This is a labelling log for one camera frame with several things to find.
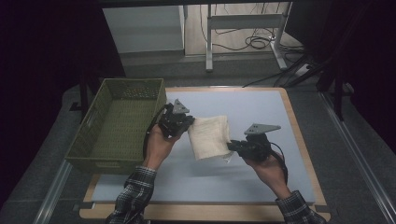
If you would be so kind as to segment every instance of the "hand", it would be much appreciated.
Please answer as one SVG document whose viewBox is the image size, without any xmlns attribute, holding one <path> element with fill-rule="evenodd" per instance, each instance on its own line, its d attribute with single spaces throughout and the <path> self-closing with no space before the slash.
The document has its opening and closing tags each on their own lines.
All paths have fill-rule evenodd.
<svg viewBox="0 0 396 224">
<path fill-rule="evenodd" d="M 278 199 L 289 198 L 291 192 L 286 185 L 282 168 L 274 156 L 269 156 L 265 161 L 249 159 L 244 159 L 244 161 L 253 168 L 259 179 L 274 192 Z"/>
<path fill-rule="evenodd" d="M 169 153 L 171 153 L 173 145 L 179 138 L 180 136 L 171 138 L 163 137 L 163 131 L 161 131 L 158 124 L 154 125 L 148 137 L 147 155 L 143 161 L 143 166 L 158 170 Z"/>
</svg>

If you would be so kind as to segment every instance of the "white towel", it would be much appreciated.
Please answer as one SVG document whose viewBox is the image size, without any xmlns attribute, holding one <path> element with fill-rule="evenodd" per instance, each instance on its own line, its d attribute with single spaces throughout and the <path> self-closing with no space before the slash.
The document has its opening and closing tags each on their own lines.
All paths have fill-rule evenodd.
<svg viewBox="0 0 396 224">
<path fill-rule="evenodd" d="M 227 116 L 195 118 L 188 133 L 197 161 L 211 157 L 223 157 L 228 161 L 233 155 L 227 147 L 231 142 Z"/>
</svg>

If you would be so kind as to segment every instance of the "gray carpet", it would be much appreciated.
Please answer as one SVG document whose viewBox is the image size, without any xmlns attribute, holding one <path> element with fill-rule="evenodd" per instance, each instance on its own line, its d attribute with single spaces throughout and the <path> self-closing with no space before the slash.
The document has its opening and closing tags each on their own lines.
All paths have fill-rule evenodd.
<svg viewBox="0 0 396 224">
<path fill-rule="evenodd" d="M 169 59 L 161 61 L 156 58 L 158 61 L 154 62 L 148 57 L 145 63 L 127 64 L 125 71 L 127 77 L 163 77 L 167 87 L 242 86 L 278 72 L 271 56 L 259 60 L 252 59 L 251 56 L 247 58 L 248 60 L 243 60 L 244 56 L 231 59 L 218 57 L 214 63 L 214 72 L 210 74 L 205 72 L 202 58 L 189 59 L 189 62 L 172 62 Z M 277 78 L 270 78 L 260 84 L 272 86 Z M 312 77 L 289 89 L 288 95 L 332 214 L 346 224 L 387 223 L 315 90 L 316 80 L 316 77 Z M 78 87 L 64 94 L 59 117 L 35 160 L 5 203 L 0 213 L 0 223 L 33 222 L 76 134 L 81 119 L 80 112 L 69 111 L 69 108 L 78 101 Z M 343 108 L 348 129 L 390 198 L 396 199 L 396 180 L 393 178 L 396 172 L 395 155 L 359 115 L 348 98 L 344 98 Z M 82 202 L 90 179 L 90 175 L 72 169 L 49 223 L 103 223 L 103 220 L 82 219 L 75 209 L 75 205 Z"/>
</svg>

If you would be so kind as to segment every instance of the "plaid shirt sleeve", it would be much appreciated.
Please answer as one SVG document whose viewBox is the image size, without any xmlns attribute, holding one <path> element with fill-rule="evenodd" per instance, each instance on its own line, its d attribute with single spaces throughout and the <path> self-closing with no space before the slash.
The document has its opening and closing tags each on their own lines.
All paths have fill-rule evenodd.
<svg viewBox="0 0 396 224">
<path fill-rule="evenodd" d="M 154 191 L 157 172 L 144 166 L 136 166 L 134 173 L 125 181 L 124 190 L 116 200 L 116 207 L 107 224 L 143 223 L 143 213 Z"/>
<path fill-rule="evenodd" d="M 300 191 L 294 191 L 291 196 L 284 200 L 276 200 L 277 206 L 288 224 L 325 224 L 326 220 L 312 211 L 306 205 Z"/>
</svg>

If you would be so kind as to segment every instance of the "person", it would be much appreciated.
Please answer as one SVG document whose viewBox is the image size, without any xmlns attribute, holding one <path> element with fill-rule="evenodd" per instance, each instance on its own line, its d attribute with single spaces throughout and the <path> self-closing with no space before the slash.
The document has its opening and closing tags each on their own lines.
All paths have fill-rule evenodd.
<svg viewBox="0 0 396 224">
<path fill-rule="evenodd" d="M 170 154 L 179 137 L 164 138 L 156 124 L 148 138 L 147 156 L 141 166 L 125 181 L 124 190 L 116 200 L 115 210 L 107 217 L 107 224 L 144 223 L 143 213 L 154 191 L 157 170 Z M 326 220 L 311 210 L 298 190 L 290 191 L 286 185 L 278 161 L 270 156 L 266 161 L 257 162 L 244 159 L 253 168 L 259 179 L 276 195 L 285 222 L 288 224 L 323 224 Z"/>
</svg>

